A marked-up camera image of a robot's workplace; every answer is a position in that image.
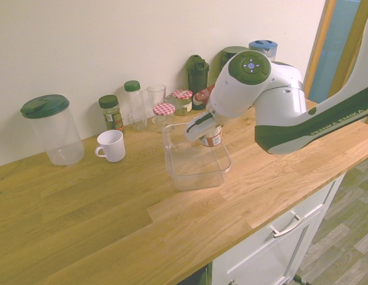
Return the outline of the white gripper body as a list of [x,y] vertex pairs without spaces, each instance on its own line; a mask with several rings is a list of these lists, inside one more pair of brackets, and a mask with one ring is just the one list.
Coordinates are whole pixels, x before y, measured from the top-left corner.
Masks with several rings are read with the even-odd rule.
[[194,117],[186,126],[185,137],[188,141],[196,141],[210,134],[219,126],[211,112],[204,112]]

